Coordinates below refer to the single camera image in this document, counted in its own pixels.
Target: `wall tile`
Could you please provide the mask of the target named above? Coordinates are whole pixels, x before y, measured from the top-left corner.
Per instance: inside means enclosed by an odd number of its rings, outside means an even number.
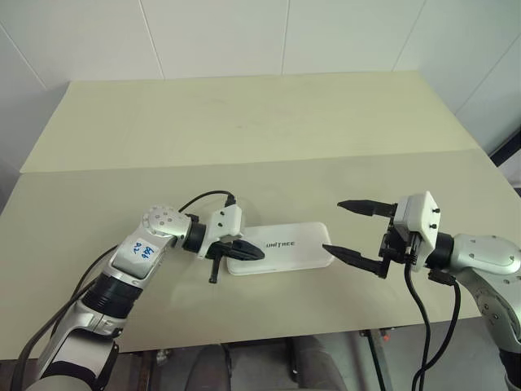
[[[396,70],[419,69],[453,112],[519,34],[519,0],[427,0]]]
[[[4,0],[0,22],[50,88],[161,78],[137,0]]]
[[[0,159],[19,169],[61,99],[46,91],[0,29]]]
[[[488,153],[521,125],[521,37],[456,116]]]
[[[390,71],[422,0],[297,0],[284,73]]]
[[[287,1],[143,0],[166,78],[278,74]]]

